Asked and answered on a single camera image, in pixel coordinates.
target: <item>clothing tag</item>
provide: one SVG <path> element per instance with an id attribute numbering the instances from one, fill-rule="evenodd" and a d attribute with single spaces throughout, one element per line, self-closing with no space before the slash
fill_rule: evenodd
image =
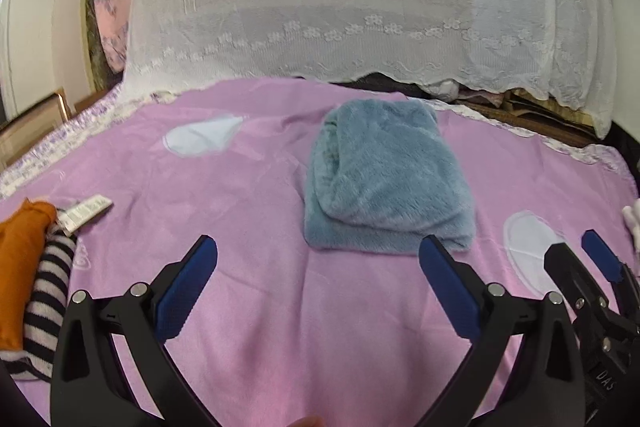
<path id="1" fill-rule="evenodd" d="M 60 211 L 58 213 L 58 222 L 67 233 L 74 233 L 82 227 L 82 225 L 94 219 L 95 216 L 109 208 L 112 204 L 113 201 L 109 198 L 96 194 L 72 206 L 68 210 Z"/>

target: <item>folded clothing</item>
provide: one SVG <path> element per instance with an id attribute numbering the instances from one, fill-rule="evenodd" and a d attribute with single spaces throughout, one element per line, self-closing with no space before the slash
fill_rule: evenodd
<path id="1" fill-rule="evenodd" d="M 469 248 L 473 199 L 433 110 L 382 100 L 332 110 L 308 166 L 304 232 L 314 248 L 416 255 L 429 234 Z"/>
<path id="2" fill-rule="evenodd" d="M 45 201 L 22 206 L 0 223 L 0 349 L 22 349 L 22 318 L 56 208 Z"/>
<path id="3" fill-rule="evenodd" d="M 77 241 L 75 235 L 66 237 L 57 223 L 47 232 L 24 314 L 23 348 L 0 351 L 0 359 L 14 380 L 51 379 Z"/>

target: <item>folded blue blanket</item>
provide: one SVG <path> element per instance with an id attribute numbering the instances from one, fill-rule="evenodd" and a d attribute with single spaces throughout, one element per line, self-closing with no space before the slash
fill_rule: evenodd
<path id="1" fill-rule="evenodd" d="M 308 244 L 416 255 L 431 233 L 450 250 L 466 250 L 476 233 L 471 192 L 433 110 L 382 100 L 332 110 L 307 171 Z"/>

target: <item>purple sheet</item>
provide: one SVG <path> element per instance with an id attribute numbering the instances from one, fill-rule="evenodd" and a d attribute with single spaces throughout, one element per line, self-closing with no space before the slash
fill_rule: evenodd
<path id="1" fill-rule="evenodd" d="M 370 96 L 292 79 L 188 92 L 89 139 L 0 201 L 0 218 L 25 196 L 55 204 L 95 193 L 111 198 L 111 211 L 82 230 L 71 278 L 71 291 L 85 288 L 94 298 L 153 279 L 200 234 L 215 238 L 218 268 L 167 348 L 225 427 L 284 427 L 310 413 L 331 427 L 410 427 L 468 342 L 455 336 L 415 257 L 319 252 L 302 235 L 305 166 L 322 118 Z M 223 152 L 180 158 L 162 144 L 176 126 L 223 114 L 245 117 Z M 438 112 L 438 124 L 477 203 L 478 237 L 455 257 L 485 282 L 533 296 L 502 246 L 505 220 L 524 210 L 564 237 L 603 288 L 580 249 L 584 230 L 597 229 L 636 268 L 620 215 L 636 195 L 619 173 L 451 110 Z M 516 348 L 510 345 L 482 410 L 498 398 Z M 155 411 L 129 357 L 124 367 L 142 405 Z M 48 386 L 20 387 L 48 417 Z"/>

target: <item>silver bolt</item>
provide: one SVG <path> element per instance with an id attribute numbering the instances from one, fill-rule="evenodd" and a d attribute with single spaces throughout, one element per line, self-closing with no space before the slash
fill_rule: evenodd
<path id="1" fill-rule="evenodd" d="M 86 299 L 86 291 L 84 290 L 78 290 L 76 293 L 74 293 L 71 297 L 71 300 L 73 302 L 75 302 L 76 304 L 81 303 L 82 301 L 84 301 Z"/>
<path id="2" fill-rule="evenodd" d="M 506 292 L 506 290 L 504 289 L 504 286 L 502 286 L 500 283 L 497 283 L 497 282 L 492 282 L 486 288 L 489 290 L 489 293 L 491 293 L 491 295 L 493 295 L 494 297 L 502 297 Z"/>
<path id="3" fill-rule="evenodd" d="M 549 292 L 549 300 L 553 304 L 562 304 L 562 296 L 558 292 Z"/>
<path id="4" fill-rule="evenodd" d="M 146 288 L 147 286 L 145 283 L 136 282 L 129 291 L 134 297 L 142 297 L 146 293 Z"/>

